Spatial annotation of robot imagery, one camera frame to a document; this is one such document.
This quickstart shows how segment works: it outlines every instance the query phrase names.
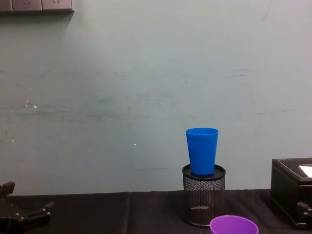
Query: black box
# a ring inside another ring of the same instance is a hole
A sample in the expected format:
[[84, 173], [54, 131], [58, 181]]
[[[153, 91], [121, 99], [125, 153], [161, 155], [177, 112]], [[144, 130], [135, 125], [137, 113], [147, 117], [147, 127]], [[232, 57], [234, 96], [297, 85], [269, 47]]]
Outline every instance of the black box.
[[272, 160], [271, 198], [296, 228], [312, 228], [312, 178], [300, 165], [311, 165], [312, 158]]

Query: electrical outlet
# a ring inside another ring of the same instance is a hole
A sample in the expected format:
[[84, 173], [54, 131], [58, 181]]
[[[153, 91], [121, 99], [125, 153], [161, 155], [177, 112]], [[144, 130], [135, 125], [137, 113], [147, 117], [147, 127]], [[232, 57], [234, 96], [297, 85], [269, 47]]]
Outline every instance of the electrical outlet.
[[42, 0], [43, 10], [72, 10], [72, 0]]
[[0, 0], [0, 12], [10, 12], [12, 10], [11, 0]]
[[12, 0], [13, 11], [42, 11], [41, 0]]

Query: blue plastic cup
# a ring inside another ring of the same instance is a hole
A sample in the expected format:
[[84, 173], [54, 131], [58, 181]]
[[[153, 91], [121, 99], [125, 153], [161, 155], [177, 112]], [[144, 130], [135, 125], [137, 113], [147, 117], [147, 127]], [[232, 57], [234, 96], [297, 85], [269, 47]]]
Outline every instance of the blue plastic cup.
[[186, 130], [191, 172], [204, 176], [215, 171], [215, 153], [219, 131], [214, 128], [191, 128]]

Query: table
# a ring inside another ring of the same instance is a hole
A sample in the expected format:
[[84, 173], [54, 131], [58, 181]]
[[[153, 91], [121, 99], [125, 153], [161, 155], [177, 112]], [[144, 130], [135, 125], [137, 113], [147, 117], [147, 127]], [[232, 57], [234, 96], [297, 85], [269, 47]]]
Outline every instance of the table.
[[[49, 226], [29, 234], [209, 234], [180, 217], [183, 192], [88, 195], [12, 196], [29, 211], [53, 201]], [[225, 193], [226, 213], [254, 221], [260, 234], [311, 234], [295, 230], [270, 201], [270, 190], [232, 190]]]

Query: mesh pencil holder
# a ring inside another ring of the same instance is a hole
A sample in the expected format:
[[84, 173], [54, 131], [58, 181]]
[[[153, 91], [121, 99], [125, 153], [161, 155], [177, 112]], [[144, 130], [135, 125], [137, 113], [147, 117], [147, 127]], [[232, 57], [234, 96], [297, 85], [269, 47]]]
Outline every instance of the mesh pencil holder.
[[215, 165], [214, 174], [203, 177], [192, 174], [186, 165], [182, 172], [182, 218], [192, 225], [209, 227], [212, 219], [224, 215], [225, 169]]

